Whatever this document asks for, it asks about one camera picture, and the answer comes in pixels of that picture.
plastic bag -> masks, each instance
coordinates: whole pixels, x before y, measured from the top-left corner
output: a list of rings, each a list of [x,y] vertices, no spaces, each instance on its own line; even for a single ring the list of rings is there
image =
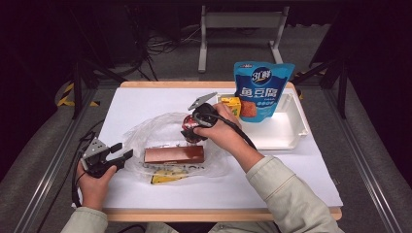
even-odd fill
[[[242,61],[234,64],[235,96],[240,98],[240,118],[246,122],[262,122],[275,113],[294,65]]]
[[[133,149],[133,157],[128,159],[124,168],[143,181],[149,181],[157,171],[170,171],[175,176],[183,173],[185,177],[205,176],[219,177],[227,172],[227,156],[225,150],[219,148],[212,140],[201,141],[205,161],[197,164],[147,164],[144,163],[145,148],[186,147],[189,143],[181,133],[183,119],[188,114],[169,113],[148,119],[133,127],[124,134],[125,150]]]

brown food block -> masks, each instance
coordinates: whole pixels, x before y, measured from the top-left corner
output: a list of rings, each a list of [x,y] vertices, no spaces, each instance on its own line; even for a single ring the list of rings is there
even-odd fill
[[[145,163],[174,164],[202,163],[204,161],[202,146],[145,149]]]

transparent plastic wrap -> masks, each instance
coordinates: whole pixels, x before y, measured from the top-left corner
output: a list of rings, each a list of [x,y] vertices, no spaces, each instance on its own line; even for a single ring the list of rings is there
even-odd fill
[[[124,168],[138,176],[142,181],[149,181],[158,171],[163,177],[205,176],[219,177],[227,172],[228,153],[219,148],[212,140],[201,141],[205,161],[191,164],[148,164],[144,162],[147,148],[173,148],[193,146],[182,135],[182,122],[188,114],[169,113],[148,119],[124,134],[124,149],[133,149],[133,157],[128,159]]]

beige sleeve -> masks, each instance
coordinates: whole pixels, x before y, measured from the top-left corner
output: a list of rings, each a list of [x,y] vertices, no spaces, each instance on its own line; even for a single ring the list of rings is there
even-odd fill
[[[246,177],[282,232],[342,232],[326,204],[278,158],[264,157]]]
[[[107,228],[106,214],[87,207],[80,207],[70,216],[61,232],[102,233]]]

person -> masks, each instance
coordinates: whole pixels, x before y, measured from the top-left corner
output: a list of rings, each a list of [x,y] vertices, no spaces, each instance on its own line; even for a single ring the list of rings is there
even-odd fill
[[[218,113],[240,123],[230,108],[222,103],[214,105]],[[326,204],[292,170],[275,156],[263,156],[250,147],[231,127],[221,120],[211,128],[196,127],[194,133],[213,140],[232,154],[246,173],[250,185],[267,204],[273,222],[219,222],[210,232],[343,232]],[[84,173],[78,166],[78,175]],[[79,179],[84,200],[64,226],[62,232],[104,232],[108,222],[102,205],[110,178],[116,167],[95,179],[84,175]],[[146,232],[177,232],[165,223],[148,223]]]

